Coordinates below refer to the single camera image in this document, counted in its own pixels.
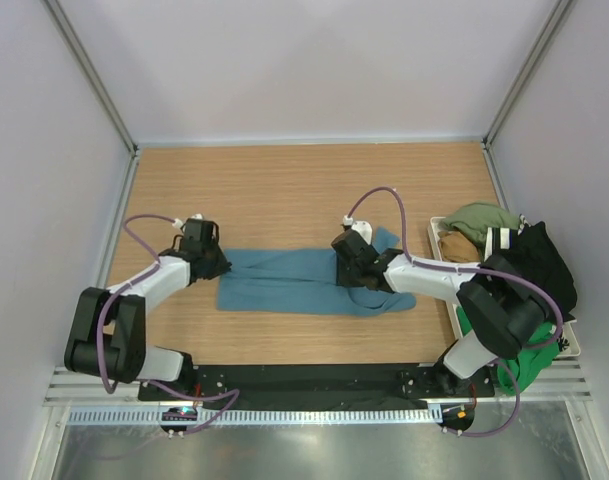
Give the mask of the blue tank top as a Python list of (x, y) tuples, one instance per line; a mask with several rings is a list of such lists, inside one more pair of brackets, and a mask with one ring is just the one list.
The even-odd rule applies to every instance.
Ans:
[(232, 267), (220, 277), (221, 311), (375, 317), (416, 306), (410, 293), (338, 285), (332, 248), (229, 249), (225, 255)]

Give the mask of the tan garment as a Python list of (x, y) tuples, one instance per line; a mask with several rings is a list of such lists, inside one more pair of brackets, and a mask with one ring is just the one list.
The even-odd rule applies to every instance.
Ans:
[(477, 263), (478, 248), (459, 231), (440, 231), (438, 247), (442, 258), (452, 263)]

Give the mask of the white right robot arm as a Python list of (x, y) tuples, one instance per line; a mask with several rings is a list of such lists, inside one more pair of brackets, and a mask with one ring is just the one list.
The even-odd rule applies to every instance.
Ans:
[(543, 348), (562, 333), (563, 313), (553, 297), (519, 276), (500, 255), (483, 263), (456, 264), (400, 249), (378, 252), (353, 228), (346, 228), (331, 246), (343, 286), (430, 296), (462, 308), (471, 330), (425, 374), (431, 386), (447, 396), (460, 394), (491, 362)]

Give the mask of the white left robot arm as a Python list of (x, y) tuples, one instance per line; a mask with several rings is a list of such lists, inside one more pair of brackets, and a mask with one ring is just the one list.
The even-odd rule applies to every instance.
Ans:
[[(178, 233), (157, 252), (130, 224), (139, 219), (169, 223)], [(185, 220), (158, 214), (126, 219), (124, 232), (152, 257), (152, 263), (108, 288), (80, 293), (64, 353), (67, 370), (97, 377), (105, 391), (120, 383), (141, 382), (155, 394), (188, 398), (198, 385), (190, 354), (147, 342), (147, 316), (175, 293), (198, 280), (215, 279), (231, 269), (220, 247), (220, 227), (196, 214)]]

